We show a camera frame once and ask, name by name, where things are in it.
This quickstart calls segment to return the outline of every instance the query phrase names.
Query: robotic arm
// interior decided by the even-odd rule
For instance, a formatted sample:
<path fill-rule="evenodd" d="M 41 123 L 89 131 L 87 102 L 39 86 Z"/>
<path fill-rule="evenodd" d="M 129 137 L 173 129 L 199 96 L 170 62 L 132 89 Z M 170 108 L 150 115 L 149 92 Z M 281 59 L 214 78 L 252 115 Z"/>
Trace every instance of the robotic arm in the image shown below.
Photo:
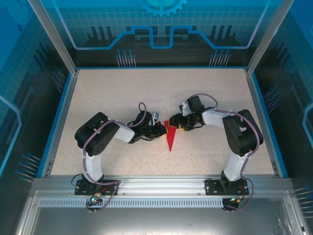
<path fill-rule="evenodd" d="M 86 171 L 82 175 L 82 184 L 87 194 L 95 194 L 100 192 L 103 186 L 95 184 L 94 181 L 104 183 L 103 173 L 101 169 L 101 153 L 107 147 L 112 139 L 118 139 L 126 143 L 135 143 L 140 139 L 152 141 L 166 134 L 165 126 L 157 122 L 158 113 L 151 113 L 141 111 L 132 125 L 125 125 L 121 122 L 111 122 L 107 124 L 101 131 L 99 131 L 87 144 L 86 152 Z M 80 127 L 76 134 L 78 146 L 81 148 L 83 154 L 84 144 L 90 139 L 99 127 L 104 123 L 110 121 L 103 113 L 97 113 L 82 127 Z"/>
<path fill-rule="evenodd" d="M 192 96 L 179 106 L 180 113 L 170 118 L 169 124 L 177 129 L 191 131 L 204 125 L 214 125 L 225 129 L 228 145 L 232 150 L 227 167 L 221 173 L 219 186 L 222 186 L 226 194 L 238 190 L 238 186 L 244 186 L 241 179 L 241 170 L 248 154 L 257 146 L 257 137 L 250 125 L 239 116 L 222 112 L 213 107 L 205 108 L 200 98 Z M 260 144 L 263 136 L 255 120 L 248 110 L 238 112 L 244 116 L 256 129 Z M 217 185 L 213 185 L 211 191 L 217 192 Z"/>

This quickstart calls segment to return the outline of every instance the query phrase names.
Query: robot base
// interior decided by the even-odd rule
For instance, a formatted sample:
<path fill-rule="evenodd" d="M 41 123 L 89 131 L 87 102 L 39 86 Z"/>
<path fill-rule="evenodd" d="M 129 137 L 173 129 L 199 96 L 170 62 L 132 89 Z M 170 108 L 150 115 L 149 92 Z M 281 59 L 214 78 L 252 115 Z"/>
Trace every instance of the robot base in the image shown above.
<path fill-rule="evenodd" d="M 222 171 L 220 180 L 207 179 L 204 181 L 205 194 L 207 196 L 240 196 L 243 195 L 242 186 L 245 189 L 245 196 L 249 195 L 246 180 L 239 179 L 234 182 L 228 181 Z"/>
<path fill-rule="evenodd" d="M 103 177 L 98 180 L 98 182 L 100 183 L 110 183 L 116 180 L 104 180 Z M 76 182 L 76 189 L 75 189 L 75 195 L 94 195 L 98 192 L 101 193 L 101 195 L 103 196 L 111 196 L 113 191 L 114 191 L 114 187 L 116 185 L 108 185 L 108 186 L 102 186 L 102 185 L 97 185 L 94 184 L 92 182 L 90 182 L 89 180 L 87 180 L 84 175 L 82 175 L 82 180 L 78 180 Z"/>

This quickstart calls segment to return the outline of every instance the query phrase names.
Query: black mounting bracket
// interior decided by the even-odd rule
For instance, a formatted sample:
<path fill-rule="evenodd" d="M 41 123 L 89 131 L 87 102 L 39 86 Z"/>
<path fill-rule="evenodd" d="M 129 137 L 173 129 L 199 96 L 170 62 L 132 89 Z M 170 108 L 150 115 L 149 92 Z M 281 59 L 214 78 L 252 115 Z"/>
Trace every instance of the black mounting bracket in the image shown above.
<path fill-rule="evenodd" d="M 227 192 L 225 192 L 221 180 L 207 179 L 204 181 L 206 196 L 241 196 L 243 192 L 239 189 L 239 186 L 244 187 L 245 196 L 249 195 L 247 182 L 243 179 L 237 180 L 236 187 L 230 188 Z"/>
<path fill-rule="evenodd" d="M 98 182 L 100 183 L 111 183 L 117 180 L 104 180 L 103 177 L 98 180 Z M 98 192 L 101 192 L 101 195 L 104 196 L 111 196 L 112 193 L 115 190 L 115 187 L 117 186 L 117 184 L 114 185 L 108 185 L 108 186 L 102 186 L 102 185 L 97 185 L 94 184 L 90 181 L 88 181 L 84 175 L 82 175 L 82 179 L 78 180 L 76 182 L 76 187 L 75 187 L 75 195 L 95 195 Z"/>

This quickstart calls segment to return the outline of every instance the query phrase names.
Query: glass panel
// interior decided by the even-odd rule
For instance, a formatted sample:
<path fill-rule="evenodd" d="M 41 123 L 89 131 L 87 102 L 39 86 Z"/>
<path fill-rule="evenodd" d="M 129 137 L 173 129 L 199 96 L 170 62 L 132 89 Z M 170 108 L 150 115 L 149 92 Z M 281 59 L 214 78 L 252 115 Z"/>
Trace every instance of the glass panel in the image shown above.
<path fill-rule="evenodd" d="M 295 188 L 313 187 L 312 9 L 312 1 L 294 1 L 255 70 Z"/>
<path fill-rule="evenodd" d="M 0 1 L 0 22 L 0 227 L 13 234 L 68 70 L 26 0 Z"/>
<path fill-rule="evenodd" d="M 78 67 L 246 66 L 281 0 L 44 0 Z"/>

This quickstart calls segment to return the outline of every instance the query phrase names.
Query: speckled beige surface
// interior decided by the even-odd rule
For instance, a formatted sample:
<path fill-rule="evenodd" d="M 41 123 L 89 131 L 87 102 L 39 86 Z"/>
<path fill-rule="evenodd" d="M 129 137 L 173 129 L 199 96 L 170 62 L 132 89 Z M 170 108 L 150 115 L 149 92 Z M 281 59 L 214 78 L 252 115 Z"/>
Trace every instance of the speckled beige surface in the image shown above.
<path fill-rule="evenodd" d="M 81 70 L 52 174 L 74 175 L 83 171 L 74 134 L 97 112 L 127 123 L 135 119 L 138 103 L 143 101 L 149 112 L 159 112 L 164 121 L 178 113 L 178 105 L 195 93 L 213 95 L 219 109 L 249 109 L 257 119 L 243 69 Z M 201 100 L 206 107 L 213 104 L 208 97 Z M 165 135 L 135 144 L 112 140 L 102 154 L 101 167 L 107 175 L 220 174 L 229 154 L 224 130 L 204 126 L 191 132 L 177 130 L 171 152 Z M 265 143 L 245 173 L 273 174 Z"/>

